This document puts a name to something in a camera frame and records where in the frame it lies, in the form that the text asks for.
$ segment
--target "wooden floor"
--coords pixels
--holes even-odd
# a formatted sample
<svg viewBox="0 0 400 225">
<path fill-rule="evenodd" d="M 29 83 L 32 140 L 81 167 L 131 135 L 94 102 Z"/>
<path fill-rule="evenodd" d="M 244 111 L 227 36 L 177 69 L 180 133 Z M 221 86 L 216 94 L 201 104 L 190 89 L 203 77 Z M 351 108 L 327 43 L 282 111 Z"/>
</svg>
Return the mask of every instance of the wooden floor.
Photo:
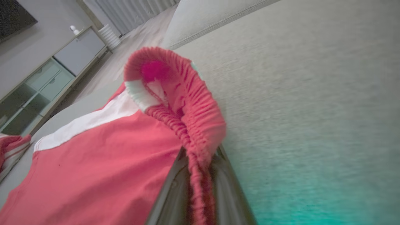
<svg viewBox="0 0 400 225">
<path fill-rule="evenodd" d="M 68 96 L 68 102 L 79 101 L 121 77 L 124 65 L 134 51 L 144 46 L 160 46 L 175 10 L 176 6 L 173 6 L 123 36 L 122 44 L 113 50 L 113 54 L 107 53 L 93 66 L 74 93 Z"/>
</svg>

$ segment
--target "shelf unit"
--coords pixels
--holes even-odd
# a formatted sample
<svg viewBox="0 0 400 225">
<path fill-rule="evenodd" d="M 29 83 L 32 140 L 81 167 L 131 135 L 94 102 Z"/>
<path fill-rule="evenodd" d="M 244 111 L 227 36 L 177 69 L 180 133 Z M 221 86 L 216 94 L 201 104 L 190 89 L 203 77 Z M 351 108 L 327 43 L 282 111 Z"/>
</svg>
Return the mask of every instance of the shelf unit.
<svg viewBox="0 0 400 225">
<path fill-rule="evenodd" d="M 91 26 L 76 35 L 3 97 L 0 133 L 33 135 L 106 51 Z"/>
<path fill-rule="evenodd" d="M 8 118 L 1 125 L 0 133 L 22 136 L 29 134 L 45 117 L 53 99 L 73 79 L 72 74 L 51 58 L 0 103 L 0 113 Z"/>
</svg>

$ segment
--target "white stripe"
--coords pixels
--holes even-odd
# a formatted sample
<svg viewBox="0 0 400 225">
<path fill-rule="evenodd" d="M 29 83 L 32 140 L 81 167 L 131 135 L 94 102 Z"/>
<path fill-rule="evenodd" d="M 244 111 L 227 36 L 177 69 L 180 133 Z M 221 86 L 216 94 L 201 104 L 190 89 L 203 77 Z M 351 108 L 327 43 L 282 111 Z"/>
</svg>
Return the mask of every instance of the white stripe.
<svg viewBox="0 0 400 225">
<path fill-rule="evenodd" d="M 8 135 L 0 133 L 0 138 L 7 137 Z"/>
<path fill-rule="evenodd" d="M 3 163 L 2 170 L 1 170 L 1 173 L 0 173 L 0 182 L 7 176 L 7 174 L 10 172 L 10 170 L 19 161 L 19 159 L 22 157 L 24 152 L 25 152 L 25 150 L 21 151 L 18 154 L 15 154 L 15 155 L 11 156 L 9 159 L 7 159 Z"/>
<path fill-rule="evenodd" d="M 103 109 L 76 118 L 67 125 L 58 129 L 56 132 L 43 137 L 41 140 L 36 142 L 34 151 L 55 148 L 84 131 L 122 117 L 131 116 L 138 110 L 138 106 L 130 98 L 127 91 L 124 90 L 121 94 L 111 100 Z"/>
<path fill-rule="evenodd" d="M 23 154 L 24 154 L 24 150 L 18 152 L 17 154 L 11 156 L 10 158 L 8 158 L 7 160 L 4 161 L 3 165 L 2 165 L 2 170 L 6 169 L 9 166 L 13 166 L 15 161 L 17 161 Z"/>
<path fill-rule="evenodd" d="M 22 145 L 20 145 L 20 146 L 18 146 L 18 147 L 16 147 L 16 148 L 12 149 L 11 151 L 6 152 L 6 153 L 4 154 L 4 158 L 7 158 L 7 157 L 9 157 L 10 155 L 12 155 L 12 154 L 14 154 L 14 153 L 16 153 L 16 152 L 18 152 L 18 151 L 21 151 L 22 149 L 26 148 L 28 145 L 29 145 L 29 142 L 27 142 L 27 143 L 25 143 L 25 144 L 22 144 Z"/>
<path fill-rule="evenodd" d="M 165 105 L 168 105 L 167 96 L 164 94 L 164 89 L 162 89 L 161 83 L 158 80 L 147 83 L 147 86 L 163 101 Z"/>
<path fill-rule="evenodd" d="M 142 112 L 150 106 L 161 104 L 146 90 L 141 80 L 125 81 L 125 87 Z"/>
</svg>

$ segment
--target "sofa fabric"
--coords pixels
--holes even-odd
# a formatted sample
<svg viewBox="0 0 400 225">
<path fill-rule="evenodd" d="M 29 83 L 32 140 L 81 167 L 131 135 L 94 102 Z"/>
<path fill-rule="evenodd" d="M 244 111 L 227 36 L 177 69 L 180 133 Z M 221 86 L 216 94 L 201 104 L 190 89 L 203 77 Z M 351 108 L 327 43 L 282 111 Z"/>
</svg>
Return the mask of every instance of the sofa fabric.
<svg viewBox="0 0 400 225">
<path fill-rule="evenodd" d="M 162 47 L 176 49 L 225 24 L 278 0 L 182 0 L 176 8 Z"/>
<path fill-rule="evenodd" d="M 175 51 L 259 224 L 400 221 L 400 2 L 282 0 Z"/>
</svg>

